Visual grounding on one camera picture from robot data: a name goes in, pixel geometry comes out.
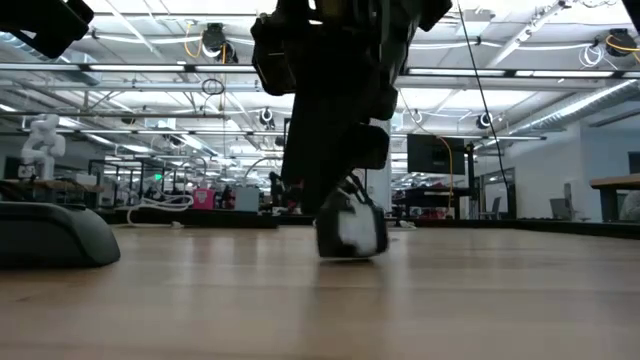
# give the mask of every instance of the tv screen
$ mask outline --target tv screen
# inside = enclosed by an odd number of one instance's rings
[[[453,173],[464,175],[464,140],[444,138],[453,152]],[[407,136],[407,165],[409,172],[448,174],[449,150],[442,140],[433,135]]]

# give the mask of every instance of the yellow cable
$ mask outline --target yellow cable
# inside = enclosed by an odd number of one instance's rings
[[[222,45],[222,65],[227,63],[227,44]],[[222,81],[225,89],[227,88],[227,76],[222,74]],[[224,114],[224,109],[227,106],[227,94],[220,95],[220,111]]]
[[[409,115],[411,115],[411,119],[413,119],[413,122],[416,123],[416,125],[418,125],[418,127],[424,131],[425,133],[435,136],[436,138],[438,138],[440,141],[442,141],[442,143],[444,144],[444,146],[446,146],[447,150],[449,151],[449,201],[447,202],[447,214],[445,215],[445,218],[447,217],[447,215],[449,215],[449,211],[451,211],[451,199],[453,199],[453,151],[451,151],[451,147],[449,146],[449,143],[447,143],[447,141],[442,138],[441,136],[438,136],[434,133],[432,133],[431,131],[425,129],[422,127],[422,125],[420,125],[416,119],[413,117],[413,114],[411,113],[411,110],[409,110],[409,104],[407,104],[407,100],[404,98],[404,94],[402,93],[402,90],[398,91],[400,93],[400,97],[402,97],[402,101],[404,101],[404,105],[407,109],[407,111],[409,111]]]
[[[191,24],[187,24],[187,34],[184,36],[185,39],[189,37],[189,30],[191,29]],[[191,56],[194,59],[197,59],[200,57],[200,53],[202,52],[202,35],[204,34],[204,30],[200,32],[200,41],[198,41],[198,53],[193,55],[191,53],[191,50],[189,50],[189,46],[187,45],[187,42],[184,42],[184,50],[187,52],[187,55]]]
[[[609,35],[609,36],[607,36],[606,42],[607,42],[607,45],[611,46],[614,49],[618,49],[618,50],[622,50],[622,51],[631,51],[631,52],[640,51],[640,48],[627,48],[627,47],[619,46],[619,45],[616,45],[616,44],[612,44],[611,41],[610,41],[611,38],[617,39],[613,35]]]

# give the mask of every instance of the desk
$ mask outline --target desk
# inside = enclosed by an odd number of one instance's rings
[[[616,221],[619,220],[618,190],[640,190],[640,174],[595,179],[590,185],[592,189],[600,190],[602,221]]]
[[[403,198],[394,199],[395,205],[404,205],[407,217],[410,216],[411,207],[441,207],[451,206],[454,211],[454,218],[460,220],[460,198],[471,196],[471,190],[468,188],[454,188],[451,201],[453,204],[447,204],[449,188],[413,188],[404,191]]]
[[[35,180],[31,181],[20,181],[20,180],[4,180],[9,183],[16,184],[25,190],[33,191],[33,190],[44,190],[44,201],[48,203],[55,204],[56,195],[58,192],[73,192],[73,191],[82,191],[85,193],[84,200],[85,205],[88,208],[95,209],[98,206],[97,194],[104,191],[104,188],[99,185],[74,185],[68,181],[60,181],[60,180]]]

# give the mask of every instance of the humanoid robot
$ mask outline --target humanoid robot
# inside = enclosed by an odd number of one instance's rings
[[[322,257],[370,257],[387,249],[384,210],[355,168],[382,169],[389,120],[418,28],[429,31],[450,0],[278,0],[251,29],[253,65],[271,95],[295,93],[282,179],[302,188],[302,210],[316,216]]]
[[[58,115],[42,114],[34,117],[29,138],[22,146],[22,165],[18,177],[30,179],[36,176],[41,180],[53,180],[55,158],[64,156],[66,148],[64,137],[56,133],[59,122]],[[43,164],[40,176],[37,174],[38,163]]]

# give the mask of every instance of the table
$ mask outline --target table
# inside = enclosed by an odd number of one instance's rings
[[[99,185],[75,185],[68,181],[60,180],[34,180],[26,182],[20,180],[4,181],[19,185],[26,190],[44,190],[44,200],[52,204],[57,203],[56,195],[58,192],[83,191],[85,192],[85,205],[87,205],[87,207],[90,209],[95,209],[98,206],[97,194],[100,194],[104,191],[104,188]]]
[[[311,227],[116,229],[122,260],[0,276],[0,358],[637,359],[640,241],[391,232],[319,261]]]
[[[407,217],[411,216],[411,207],[431,207],[446,208],[452,207],[454,218],[460,220],[460,198],[471,196],[471,190],[468,188],[454,188],[451,201],[453,204],[447,204],[449,198],[449,188],[411,188],[404,190],[403,198],[394,199],[396,205],[404,205]]]
[[[640,190],[640,174],[594,179],[590,185],[592,189],[600,190],[602,221],[616,221],[620,218],[618,190]]]

